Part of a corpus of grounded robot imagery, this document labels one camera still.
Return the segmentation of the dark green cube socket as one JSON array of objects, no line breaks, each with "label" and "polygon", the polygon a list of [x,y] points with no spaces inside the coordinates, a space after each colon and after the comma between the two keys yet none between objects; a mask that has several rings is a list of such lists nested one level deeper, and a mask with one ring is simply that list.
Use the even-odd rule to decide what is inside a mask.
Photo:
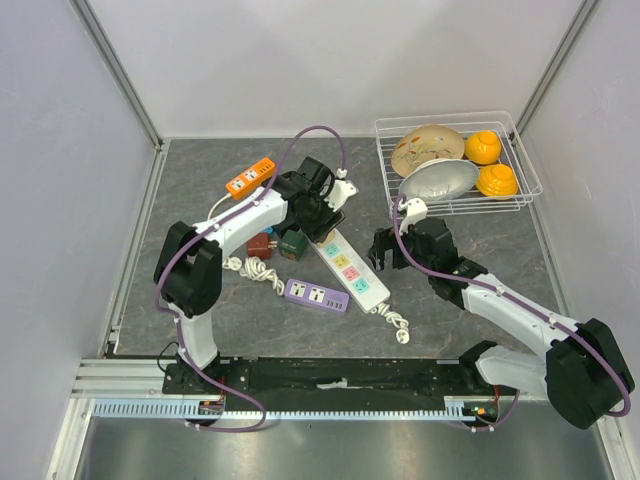
[{"label": "dark green cube socket", "polygon": [[300,231],[288,230],[279,242],[280,254],[290,260],[299,261],[308,245],[306,236]]}]

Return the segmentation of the white multicolour power strip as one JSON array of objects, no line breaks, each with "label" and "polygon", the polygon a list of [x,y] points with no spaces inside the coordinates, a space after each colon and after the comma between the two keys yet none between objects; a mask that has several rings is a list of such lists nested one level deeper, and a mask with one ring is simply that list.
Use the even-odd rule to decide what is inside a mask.
[{"label": "white multicolour power strip", "polygon": [[311,246],[364,313],[376,313],[390,298],[389,289],[337,229]]}]

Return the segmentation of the beige cube socket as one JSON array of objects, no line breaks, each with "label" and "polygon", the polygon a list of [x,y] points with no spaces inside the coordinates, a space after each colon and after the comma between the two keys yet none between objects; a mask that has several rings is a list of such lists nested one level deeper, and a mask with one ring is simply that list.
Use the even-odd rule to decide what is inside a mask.
[{"label": "beige cube socket", "polygon": [[317,244],[318,244],[318,245],[325,245],[325,244],[327,244],[328,242],[331,242],[331,241],[335,238],[335,234],[336,234],[336,229],[332,229],[332,230],[330,230],[330,231],[327,233],[326,237],[325,237],[323,240],[319,240],[319,241],[317,242]]}]

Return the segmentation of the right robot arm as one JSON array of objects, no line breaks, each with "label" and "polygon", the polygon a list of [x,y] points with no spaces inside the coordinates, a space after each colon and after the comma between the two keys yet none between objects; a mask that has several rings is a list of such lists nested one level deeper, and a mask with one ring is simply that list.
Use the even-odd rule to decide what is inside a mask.
[{"label": "right robot arm", "polygon": [[491,385],[543,397],[579,429],[630,412],[635,382],[611,329],[596,318],[581,323],[555,313],[507,287],[458,253],[443,220],[380,228],[367,256],[377,271],[387,257],[395,269],[419,270],[438,297],[489,320],[527,347],[522,353],[482,341],[467,350],[457,371],[465,391],[477,394]]}]

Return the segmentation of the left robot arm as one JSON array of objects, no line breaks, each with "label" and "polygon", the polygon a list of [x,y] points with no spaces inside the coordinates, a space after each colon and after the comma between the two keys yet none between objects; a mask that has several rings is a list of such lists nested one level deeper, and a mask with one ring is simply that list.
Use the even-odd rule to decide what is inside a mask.
[{"label": "left robot arm", "polygon": [[181,357],[191,362],[185,382],[208,393],[219,382],[211,310],[222,289],[223,263],[239,247],[268,227],[302,232],[324,241],[345,218],[342,207],[357,193],[343,173],[306,157],[295,171],[272,176],[236,206],[210,220],[173,224],[156,264],[153,282],[159,310],[179,327]]}]

